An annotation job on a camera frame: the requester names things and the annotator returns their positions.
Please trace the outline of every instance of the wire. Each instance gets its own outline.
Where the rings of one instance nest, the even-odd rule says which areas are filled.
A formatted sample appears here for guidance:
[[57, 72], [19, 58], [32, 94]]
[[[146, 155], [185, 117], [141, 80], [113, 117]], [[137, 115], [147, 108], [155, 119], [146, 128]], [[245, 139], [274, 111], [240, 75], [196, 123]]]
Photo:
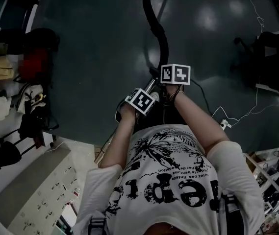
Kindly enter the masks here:
[[[175, 98], [176, 98], [176, 96], [177, 96], [177, 94], [179, 92], [183, 92], [185, 94], [185, 92], [184, 92], [184, 85], [177, 85], [177, 86], [178, 86], [178, 88], [177, 88], [177, 90], [174, 93], [172, 93], [171, 95], [169, 95], [167, 93], [167, 95], [169, 95], [169, 101], [173, 105], [174, 105]], [[163, 124], [165, 124], [165, 113], [166, 113], [166, 110], [165, 110], [165, 107], [163, 106]]]
[[270, 213], [267, 213], [265, 216], [269, 216], [269, 215], [272, 215], [272, 214], [278, 214], [279, 211], [276, 211], [276, 212], [270, 212]]
[[59, 144], [55, 149], [52, 149], [52, 150], [48, 150], [46, 151], [45, 153], [49, 152], [49, 151], [54, 151], [56, 150], [57, 148], [59, 148], [62, 144], [64, 143], [76, 143], [76, 141], [63, 141], [61, 144]]
[[276, 157], [279, 157], [279, 155], [276, 155], [276, 152], [279, 153], [279, 151], [274, 151], [274, 152], [273, 152], [273, 155], [276, 156]]
[[32, 146], [29, 147], [27, 150], [25, 150], [25, 151], [21, 154], [21, 156], [24, 155], [25, 153], [27, 153], [28, 151], [30, 151], [32, 148], [35, 148], [35, 147], [36, 147], [36, 144], [32, 145]]
[[216, 109], [216, 111], [212, 114], [212, 117], [216, 114], [216, 112], [217, 112], [219, 109], [222, 109], [222, 111], [223, 111], [224, 114], [226, 115], [227, 119], [235, 120], [235, 121], [236, 121], [235, 124], [231, 125], [231, 127], [233, 127], [234, 125], [238, 124], [238, 122], [239, 122], [242, 118], [247, 117], [247, 116], [250, 115], [250, 114], [256, 115], [256, 114], [262, 113], [265, 109], [267, 109], [267, 108], [269, 108], [269, 107], [272, 107], [272, 106], [279, 106], [278, 104], [272, 104], [272, 105], [266, 106], [266, 107], [263, 108], [260, 112], [252, 112], [252, 110], [253, 110], [254, 108], [256, 108], [257, 104], [258, 104], [258, 88], [257, 88], [257, 90], [256, 90], [256, 104], [251, 108], [251, 110], [250, 110], [249, 112], [247, 112], [245, 115], [243, 115], [240, 119], [236, 119], [236, 118], [233, 118], [233, 117], [229, 118], [228, 115], [227, 115], [227, 113], [225, 112], [225, 110], [223, 109], [222, 106], [219, 106], [219, 107]]
[[104, 148], [104, 146], [106, 145], [106, 143], [109, 142], [109, 140], [110, 140], [110, 138], [112, 137], [112, 135], [114, 135], [114, 133], [116, 132], [116, 129], [117, 129], [117, 127], [114, 129], [113, 133], [109, 136], [109, 138], [104, 142], [104, 145], [101, 147], [99, 154], [98, 154], [97, 157], [95, 158], [95, 161], [96, 161], [96, 159], [98, 158], [98, 156], [100, 156], [101, 152], [105, 154], [105, 151], [103, 150], [103, 148]]
[[263, 168], [264, 171], [267, 171], [267, 169], [264, 168], [265, 165], [267, 165], [267, 169], [268, 169], [268, 163], [264, 163], [262, 168]]
[[162, 28], [162, 25], [158, 22], [158, 19], [154, 14], [151, 5], [151, 0], [143, 0], [143, 8], [144, 8], [147, 21], [150, 25], [150, 30], [155, 35], [155, 37], [159, 42], [160, 60], [157, 68], [160, 71], [161, 66], [167, 64], [169, 59], [169, 46], [168, 46], [167, 37], [165, 35], [164, 29]]
[[261, 16], [259, 16], [259, 14], [258, 14], [258, 12], [257, 12], [257, 10], [256, 10], [256, 7], [255, 7], [253, 1], [252, 1], [252, 0], [250, 0], [250, 1], [251, 1], [252, 5], [253, 5], [253, 7], [254, 7], [255, 13], [256, 13], [256, 15], [257, 15], [258, 23], [260, 24], [260, 31], [261, 31], [261, 33], [262, 33], [262, 28], [265, 26], [265, 25], [263, 24], [263, 23], [265, 22], [265, 20], [264, 20]]
[[206, 95], [204, 94], [203, 88], [201, 87], [200, 84], [198, 84], [198, 83], [197, 83], [196, 81], [194, 81], [193, 79], [191, 79], [191, 81], [192, 81], [194, 84], [196, 84], [196, 85], [201, 89], [202, 94], [203, 94], [204, 101], [206, 102], [206, 106], [207, 106], [208, 112], [210, 113], [210, 115], [213, 116], [212, 112], [210, 111], [210, 107], [209, 107], [209, 104], [208, 104]]

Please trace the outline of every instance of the graphic print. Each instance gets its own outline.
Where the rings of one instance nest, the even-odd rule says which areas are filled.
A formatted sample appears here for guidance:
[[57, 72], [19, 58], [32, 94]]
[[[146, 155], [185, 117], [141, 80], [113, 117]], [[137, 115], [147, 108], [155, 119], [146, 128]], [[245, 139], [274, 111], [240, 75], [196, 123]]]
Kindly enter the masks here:
[[[118, 179], [119, 186], [114, 188], [113, 196], [110, 197], [106, 218], [110, 219], [118, 213], [123, 206], [119, 205], [120, 200], [128, 198], [136, 201], [139, 196], [151, 204], [182, 201], [190, 208], [200, 207], [208, 200], [211, 210], [218, 212], [218, 182], [210, 181], [208, 195], [208, 189], [197, 180], [208, 177], [208, 170], [212, 169], [212, 165], [205, 162], [204, 154], [200, 151], [202, 148], [192, 134], [173, 128], [139, 139], [129, 151], [128, 155], [132, 158]], [[193, 158], [190, 166], [181, 166], [181, 160], [176, 160], [179, 157]], [[144, 166], [146, 160], [156, 163], [156, 170], [143, 175], [136, 173], [136, 178], [132, 179], [132, 173]], [[171, 189], [173, 183], [177, 184], [179, 190], [176, 195]]]

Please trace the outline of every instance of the floor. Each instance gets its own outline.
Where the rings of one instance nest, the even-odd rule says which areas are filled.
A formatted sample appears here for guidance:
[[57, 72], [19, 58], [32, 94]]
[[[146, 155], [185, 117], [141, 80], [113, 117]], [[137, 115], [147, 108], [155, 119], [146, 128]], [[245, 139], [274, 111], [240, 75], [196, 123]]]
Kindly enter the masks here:
[[58, 137], [54, 146], [71, 150], [74, 167], [77, 175], [78, 198], [73, 199], [72, 204], [76, 210], [79, 210], [82, 193], [86, 181], [86, 172], [95, 169], [98, 166], [94, 163], [96, 148], [92, 144], [77, 142], [62, 137]]
[[[264, 31], [279, 31], [279, 17], [271, 0], [253, 0], [264, 18]], [[230, 73], [241, 48], [260, 34], [249, 0], [152, 0], [169, 43], [169, 63], [190, 65], [192, 77], [203, 87], [212, 112], [223, 106], [239, 118], [255, 104], [255, 89]], [[151, 34], [142, 0], [41, 0], [35, 27], [60, 35], [55, 57], [51, 109], [60, 128], [54, 133], [101, 146], [116, 127], [118, 102], [150, 80], [148, 66], [157, 65], [159, 47]], [[186, 94], [206, 110], [200, 89]], [[279, 97], [258, 92], [258, 106], [278, 104]], [[223, 112], [214, 118], [220, 122]], [[243, 118], [226, 133], [244, 152], [279, 146], [279, 106]]]

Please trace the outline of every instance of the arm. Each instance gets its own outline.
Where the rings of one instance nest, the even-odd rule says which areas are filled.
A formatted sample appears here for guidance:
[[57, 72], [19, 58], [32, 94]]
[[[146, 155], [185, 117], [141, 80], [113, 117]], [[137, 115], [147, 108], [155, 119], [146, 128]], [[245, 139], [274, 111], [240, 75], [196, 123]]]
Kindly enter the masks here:
[[125, 168], [129, 141], [135, 126], [135, 109], [126, 103], [121, 108], [121, 116], [122, 120], [119, 122], [99, 168], [107, 168], [113, 165], [120, 165], [122, 169]]
[[[264, 221], [264, 202], [261, 189], [243, 157], [241, 146], [235, 142], [221, 142], [210, 150], [207, 159], [217, 171], [222, 194], [232, 194], [239, 201], [245, 234], [255, 234]], [[225, 228], [221, 225], [221, 234], [226, 234]]]
[[[76, 224], [73, 227], [75, 235], [86, 235], [87, 230], [92, 227], [98, 231], [92, 230], [91, 234], [102, 234], [101, 225], [95, 227], [95, 224], [92, 225], [92, 223], [101, 224], [102, 221], [105, 221], [105, 210], [121, 172], [122, 169], [118, 164], [87, 172]], [[106, 227], [104, 230], [105, 234], [109, 234]]]
[[[167, 86], [169, 95], [175, 93], [177, 89], [178, 87], [175, 85]], [[229, 140], [220, 125], [185, 94], [178, 93], [174, 105], [204, 148], [206, 155], [219, 142]]]

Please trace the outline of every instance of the chair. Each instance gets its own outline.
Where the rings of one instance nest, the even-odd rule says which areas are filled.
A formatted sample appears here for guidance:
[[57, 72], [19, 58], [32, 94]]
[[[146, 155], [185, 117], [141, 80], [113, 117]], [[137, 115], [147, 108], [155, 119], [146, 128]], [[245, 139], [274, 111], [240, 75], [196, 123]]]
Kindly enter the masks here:
[[[245, 66], [250, 68], [248, 71], [251, 82], [265, 84], [279, 91], [279, 34], [263, 32], [253, 44], [252, 51], [241, 38], [235, 38], [234, 43], [241, 44], [250, 56], [250, 61]], [[275, 48], [277, 53], [265, 56], [265, 47]]]

